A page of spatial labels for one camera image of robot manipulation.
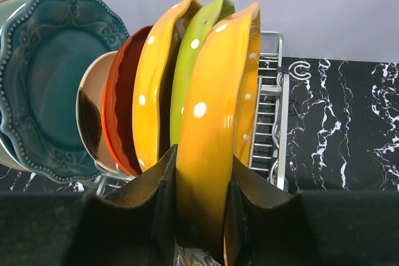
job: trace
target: white polka dot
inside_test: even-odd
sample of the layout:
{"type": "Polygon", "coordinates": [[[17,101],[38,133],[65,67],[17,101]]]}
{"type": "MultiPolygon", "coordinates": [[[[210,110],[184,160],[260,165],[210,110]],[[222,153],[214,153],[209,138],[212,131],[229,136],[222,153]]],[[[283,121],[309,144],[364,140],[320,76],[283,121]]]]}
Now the white polka dot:
{"type": "Polygon", "coordinates": [[[155,40],[155,37],[154,37],[154,36],[150,36],[150,37],[148,38],[147,44],[148,44],[148,45],[152,44],[154,40],[155,40]]]}
{"type": "Polygon", "coordinates": [[[138,102],[139,102],[141,105],[144,105],[144,104],[145,104],[145,97],[144,97],[144,95],[139,96],[138,102]]]}
{"type": "Polygon", "coordinates": [[[227,23],[224,23],[223,25],[220,25],[218,28],[216,28],[216,32],[221,32],[223,29],[227,27],[227,23]]]}
{"type": "Polygon", "coordinates": [[[193,40],[192,42],[191,42],[191,48],[193,48],[193,49],[197,49],[198,48],[198,46],[199,46],[199,39],[195,39],[195,40],[193,40]]]}
{"type": "Polygon", "coordinates": [[[206,113],[206,104],[204,102],[199,102],[194,107],[194,116],[196,118],[202,118],[206,113]]]}

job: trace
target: wire rack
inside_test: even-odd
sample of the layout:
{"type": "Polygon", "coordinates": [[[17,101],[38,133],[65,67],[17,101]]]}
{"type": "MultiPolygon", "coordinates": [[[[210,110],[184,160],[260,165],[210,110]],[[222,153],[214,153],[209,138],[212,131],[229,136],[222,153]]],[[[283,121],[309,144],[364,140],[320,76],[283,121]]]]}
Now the wire rack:
{"type": "MultiPolygon", "coordinates": [[[[287,190],[285,180],[287,121],[289,106],[289,74],[282,68],[283,36],[276,31],[261,31],[267,40],[266,49],[261,51],[257,85],[254,134],[252,134],[249,168],[265,176],[269,182],[287,190]]],[[[82,183],[96,189],[103,196],[134,179],[117,165],[118,173],[104,171],[97,166],[101,175],[95,180],[82,183]]]]}

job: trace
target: brown bowl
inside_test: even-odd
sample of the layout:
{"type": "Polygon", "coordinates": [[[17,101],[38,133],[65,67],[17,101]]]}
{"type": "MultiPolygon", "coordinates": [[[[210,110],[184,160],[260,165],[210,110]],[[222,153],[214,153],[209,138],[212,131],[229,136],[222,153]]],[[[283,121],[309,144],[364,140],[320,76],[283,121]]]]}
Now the brown bowl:
{"type": "Polygon", "coordinates": [[[141,28],[119,49],[105,90],[105,119],[113,150],[122,163],[120,167],[134,176],[142,174],[142,170],[133,144],[133,87],[138,61],[151,28],[141,28]]]}

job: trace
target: metal dish rack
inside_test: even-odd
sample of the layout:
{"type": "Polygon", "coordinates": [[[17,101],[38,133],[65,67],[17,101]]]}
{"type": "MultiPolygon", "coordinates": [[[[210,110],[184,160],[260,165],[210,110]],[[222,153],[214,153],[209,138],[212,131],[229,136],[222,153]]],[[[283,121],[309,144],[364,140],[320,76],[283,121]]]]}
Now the metal dish rack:
{"type": "MultiPolygon", "coordinates": [[[[257,85],[254,134],[252,135],[249,168],[264,176],[281,190],[287,190],[286,148],[289,112],[290,75],[297,80],[307,80],[310,74],[306,62],[296,62],[286,70],[282,66],[283,36],[277,31],[261,31],[261,37],[274,39],[272,50],[261,52],[257,85]]],[[[82,183],[96,194],[103,196],[134,179],[117,165],[118,174],[104,171],[97,166],[101,175],[94,181],[82,183]]]]}

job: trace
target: marble surface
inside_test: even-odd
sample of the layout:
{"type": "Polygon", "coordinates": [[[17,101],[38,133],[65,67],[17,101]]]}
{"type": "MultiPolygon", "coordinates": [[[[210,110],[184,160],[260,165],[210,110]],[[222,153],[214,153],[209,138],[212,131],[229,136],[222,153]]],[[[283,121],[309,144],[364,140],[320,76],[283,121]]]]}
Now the marble surface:
{"type": "MultiPolygon", "coordinates": [[[[285,58],[283,65],[297,62],[285,58]]],[[[396,64],[303,59],[312,77],[291,79],[287,178],[298,189],[399,190],[396,64]]],[[[0,191],[82,192],[0,166],[0,191]]]]}

